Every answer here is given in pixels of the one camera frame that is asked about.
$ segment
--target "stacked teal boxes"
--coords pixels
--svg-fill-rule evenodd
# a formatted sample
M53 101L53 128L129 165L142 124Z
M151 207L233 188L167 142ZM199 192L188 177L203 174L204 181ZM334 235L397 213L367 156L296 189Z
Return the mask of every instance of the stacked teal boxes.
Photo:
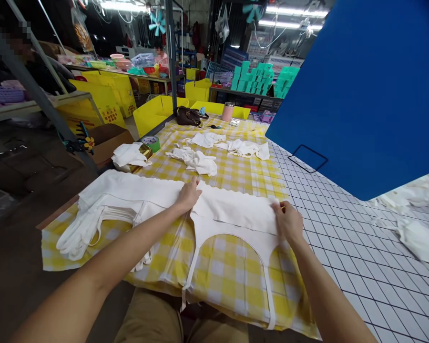
M231 90L267 95L274 76L272 64L259 63L251 73L248 73L249 65L249 61L244 61L241 67L235 67Z
M274 86L276 98L284 99L300 68L283 67Z

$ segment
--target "purple basket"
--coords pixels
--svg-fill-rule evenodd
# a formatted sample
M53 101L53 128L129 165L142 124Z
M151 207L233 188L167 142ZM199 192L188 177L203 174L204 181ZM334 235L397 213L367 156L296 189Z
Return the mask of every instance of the purple basket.
M25 101L24 91L0 86L0 103L23 101Z

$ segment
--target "yellow checkered tablecloth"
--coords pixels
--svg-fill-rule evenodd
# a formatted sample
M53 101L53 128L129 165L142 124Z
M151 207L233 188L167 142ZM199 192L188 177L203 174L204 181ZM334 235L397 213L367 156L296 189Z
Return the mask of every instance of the yellow checkered tablecloth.
M227 140L240 138L244 141L265 143L266 126L252 121L242 121L238 127L227 125L218 118L210 118L208 125L219 125L222 129L206 127L218 134L225 134ZM167 180L187 182L195 175L186 171L182 161L165 155L175 143L183 138L193 137L200 129L169 123L159 133L161 149L151 157L153 164L140 169L137 174ZM199 178L207 184L262 197L284 199L283 181L273 160L262 161L257 157L244 158L228 155L227 151L213 147L202 148L205 155L216 156L218 174ZM41 250L43 268L47 271L61 271L79 268L96 252L120 233L131 228L120 221L104 221L102 237L79 261L70 261L56 249L56 242L62 232L75 219L77 204L53 221L42 231ZM195 249L194 225L186 218L179 219L169 232L154 246L154 257L149 265L126 276L135 286L181 296ZM310 312L309 302L298 272L295 257L286 244L278 246L270 257L269 274L276 311L276 330L292 328L308 337L317 338L317 327ZM227 315L244 322L267 327L270 319L266 285L262 264L255 251L241 239L218 235L207 240L200 249L191 287L187 291L190 302L205 301Z

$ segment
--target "teal fan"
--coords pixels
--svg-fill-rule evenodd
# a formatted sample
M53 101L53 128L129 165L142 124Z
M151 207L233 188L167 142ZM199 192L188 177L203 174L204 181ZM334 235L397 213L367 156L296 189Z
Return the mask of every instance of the teal fan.
M260 20L262 18L262 6L259 5L243 5L243 13L248 13L248 18L246 18L247 23L251 23L254 20L254 17L256 17L257 20Z
M154 33L155 36L159 36L159 30L162 34L165 33L165 18L163 18L162 12L157 10L156 15L151 12L150 14L151 21L154 24L149 24L149 29L154 30L156 29L156 32Z

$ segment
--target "pink tumbler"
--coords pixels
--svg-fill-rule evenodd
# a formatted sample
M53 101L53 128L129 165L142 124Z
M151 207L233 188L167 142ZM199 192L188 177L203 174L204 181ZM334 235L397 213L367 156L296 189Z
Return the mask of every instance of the pink tumbler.
M233 102L226 102L224 104L224 109L223 109L223 115L221 116L221 119L224 121L231 121L232 120L232 116L234 114L234 103Z

